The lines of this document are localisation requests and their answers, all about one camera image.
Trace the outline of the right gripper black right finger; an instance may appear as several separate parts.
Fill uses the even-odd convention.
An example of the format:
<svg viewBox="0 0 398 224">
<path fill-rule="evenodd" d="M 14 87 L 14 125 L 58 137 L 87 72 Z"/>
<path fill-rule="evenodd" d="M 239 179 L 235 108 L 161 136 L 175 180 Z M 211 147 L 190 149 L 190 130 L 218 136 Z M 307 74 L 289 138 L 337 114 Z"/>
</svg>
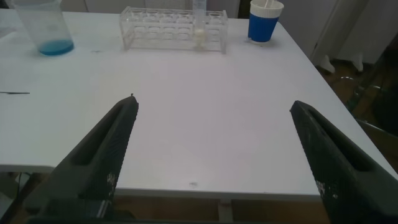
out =
<svg viewBox="0 0 398 224">
<path fill-rule="evenodd" d="M 290 112 L 330 222 L 397 223 L 397 179 L 314 107 Z"/>
</svg>

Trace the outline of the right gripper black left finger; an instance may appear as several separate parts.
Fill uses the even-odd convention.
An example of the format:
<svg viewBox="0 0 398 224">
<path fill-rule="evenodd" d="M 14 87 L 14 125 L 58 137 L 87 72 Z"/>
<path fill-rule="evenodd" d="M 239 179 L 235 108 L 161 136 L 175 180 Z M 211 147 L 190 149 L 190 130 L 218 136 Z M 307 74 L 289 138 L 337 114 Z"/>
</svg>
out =
<svg viewBox="0 0 398 224">
<path fill-rule="evenodd" d="M 139 104 L 134 96 L 117 102 L 24 200 L 39 219 L 105 217 L 114 197 Z"/>
</svg>

